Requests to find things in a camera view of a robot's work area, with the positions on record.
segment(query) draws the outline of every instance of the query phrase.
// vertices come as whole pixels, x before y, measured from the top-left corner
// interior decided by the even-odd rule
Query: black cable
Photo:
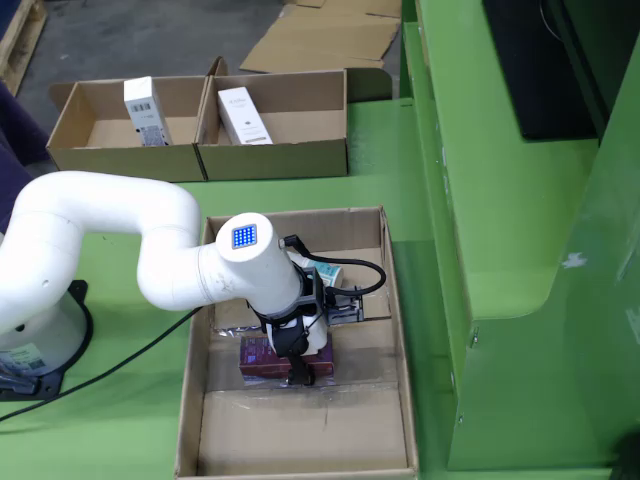
[[[361,267],[371,268],[375,270],[380,275],[380,280],[378,280],[374,285],[361,288],[357,290],[343,290],[341,288],[336,287],[325,287],[325,293],[329,296],[342,295],[344,297],[361,297],[363,295],[367,295],[369,293],[375,292],[380,287],[382,287],[387,281],[387,274],[384,269],[376,265],[373,262],[368,262],[367,260],[357,260],[352,258],[329,258],[329,257],[321,257],[318,255],[312,254],[309,249],[302,243],[302,240],[297,235],[289,235],[285,237],[284,244],[287,247],[293,247],[300,255],[308,258],[309,260],[313,260],[315,262],[322,263],[337,263],[338,265],[358,265]]]
[[[165,332],[162,335],[157,337],[152,342],[148,343],[146,346],[142,347],[140,350],[138,350],[134,354],[132,354],[129,357],[125,358],[123,361],[121,361],[120,363],[118,363],[114,367],[111,367],[106,372],[98,375],[97,377],[93,377],[93,378],[87,380],[86,382],[83,382],[83,383],[81,383],[79,385],[76,385],[75,387],[70,388],[69,390],[66,390],[66,391],[64,391],[62,393],[59,393],[55,397],[48,398],[47,400],[43,400],[43,401],[38,402],[36,404],[33,404],[33,405],[29,406],[29,407],[22,408],[20,410],[16,410],[15,412],[11,412],[11,413],[9,413],[7,415],[4,415],[4,416],[0,417],[0,423],[4,422],[5,420],[9,420],[10,418],[17,417],[18,415],[22,415],[23,413],[31,412],[32,410],[35,410],[37,408],[44,407],[45,405],[47,405],[49,403],[55,402],[56,400],[60,400],[61,398],[64,398],[64,397],[66,397],[68,395],[71,395],[72,393],[75,393],[78,390],[82,390],[85,387],[93,385],[94,383],[99,382],[100,380],[108,377],[112,373],[117,372],[122,367],[126,366],[131,361],[135,360],[140,355],[142,355],[143,353],[147,352],[149,349],[155,347],[158,343],[160,343],[162,340],[167,338],[178,327],[180,327],[183,323],[185,323],[187,320],[189,320],[191,317],[193,317],[198,312],[198,310],[200,310],[200,308],[202,308],[202,307],[194,308],[193,310],[191,310],[184,317],[182,317],[180,320],[178,320],[176,323],[174,323],[171,327],[169,327],[167,330],[165,330]]]

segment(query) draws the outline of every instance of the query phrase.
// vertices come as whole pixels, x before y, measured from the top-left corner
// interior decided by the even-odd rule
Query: white product box
[[[124,103],[143,146],[173,144],[151,77],[126,80]]]
[[[220,118],[234,145],[272,145],[271,137],[245,87],[218,92]]]

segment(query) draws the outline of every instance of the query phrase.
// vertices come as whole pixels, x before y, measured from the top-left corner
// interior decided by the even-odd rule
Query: black monitor
[[[640,1],[483,3],[522,136],[602,138],[640,31]]]

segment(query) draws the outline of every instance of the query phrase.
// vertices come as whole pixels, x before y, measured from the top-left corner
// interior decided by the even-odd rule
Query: green metal panel
[[[569,362],[598,448],[640,430],[640,41],[627,69],[567,255]]]
[[[445,191],[447,176],[441,156],[442,142],[437,126],[436,105],[429,71],[423,60],[420,28],[416,23],[405,23],[403,32],[449,334],[448,344],[452,363],[450,377],[456,391],[461,379],[469,339],[469,315],[463,296],[453,218]]]
[[[549,295],[597,142],[525,141],[482,1],[419,3],[471,316],[531,313]]]
[[[444,172],[461,252],[457,268],[464,272],[472,331],[478,334],[466,349],[457,385],[448,465],[602,465],[610,460],[612,442],[640,418],[634,345],[640,304],[631,301],[639,273],[627,263],[640,237],[632,159],[640,151],[633,138],[640,107],[632,97],[640,81],[640,50],[599,153],[593,141],[525,143],[480,0],[420,5],[446,155],[441,172],[427,169],[438,260],[437,239],[449,226],[435,208],[447,192],[437,193],[432,184]],[[424,137],[424,102],[412,76]],[[425,143],[432,142],[423,139],[423,148]],[[619,168],[611,171],[612,162]],[[587,181],[587,201],[581,203]],[[579,264],[581,257],[569,254],[584,255],[587,247],[587,266],[563,268],[563,262]],[[447,267],[440,261],[438,266],[442,276]],[[624,272],[614,283],[613,274]],[[444,281],[442,290],[446,306],[450,292]]]

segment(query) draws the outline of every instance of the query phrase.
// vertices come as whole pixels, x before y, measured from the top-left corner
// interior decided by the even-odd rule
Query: green table
[[[356,104],[349,110],[349,130],[349,177],[192,183],[185,188],[204,215],[384,205],[408,338],[423,343],[425,320],[438,313],[439,299],[419,294],[438,283],[412,101]],[[77,278],[90,285],[87,305],[95,336],[69,371],[65,388],[111,367],[179,318],[155,309],[140,294],[135,274],[139,245],[139,238],[125,235],[85,239]],[[99,384],[0,424],[3,477],[171,478],[186,343],[185,326]],[[428,353],[415,350],[420,352],[415,360],[428,363]],[[417,391],[425,391],[426,370],[415,381]],[[17,407],[0,404],[0,413]]]

